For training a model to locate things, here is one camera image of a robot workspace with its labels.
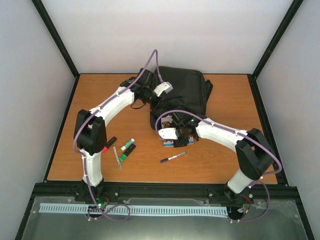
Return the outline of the black student backpack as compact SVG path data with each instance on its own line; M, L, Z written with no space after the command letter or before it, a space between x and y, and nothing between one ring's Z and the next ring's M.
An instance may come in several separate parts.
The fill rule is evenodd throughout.
M194 69L160 66L154 71L151 88L160 84L158 75L163 81L172 85L169 93L163 94L164 100L150 107L150 126L154 130L156 120L164 112L170 110L185 110L196 115L205 115L207 102L214 85L205 80L202 72Z

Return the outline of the dog picture book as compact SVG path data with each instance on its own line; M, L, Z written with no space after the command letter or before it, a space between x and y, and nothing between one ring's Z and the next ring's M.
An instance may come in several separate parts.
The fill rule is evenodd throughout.
M194 144L192 136L182 137L176 135L177 125L170 116L160 119L161 129L158 131L164 147L182 148Z

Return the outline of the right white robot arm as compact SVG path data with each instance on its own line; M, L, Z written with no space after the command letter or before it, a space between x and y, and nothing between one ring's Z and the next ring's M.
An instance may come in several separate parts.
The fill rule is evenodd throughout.
M174 129L170 139L192 136L195 140L210 140L235 152L239 169L227 181L223 193L229 202L235 202L246 188L253 187L265 176L275 175L282 170L274 150L257 128L241 130L185 110L171 113L170 116Z

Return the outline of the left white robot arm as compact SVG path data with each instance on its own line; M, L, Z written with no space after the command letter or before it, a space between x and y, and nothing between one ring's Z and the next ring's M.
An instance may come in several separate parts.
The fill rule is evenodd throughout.
M106 127L124 108L141 100L150 105L161 102L161 95L173 87L161 82L154 89L139 83L139 78L123 81L105 101L90 110L80 110L76 117L73 149L82 157L82 181L87 185L86 195L92 201L99 201L104 195L104 178L101 171L101 155L107 144Z

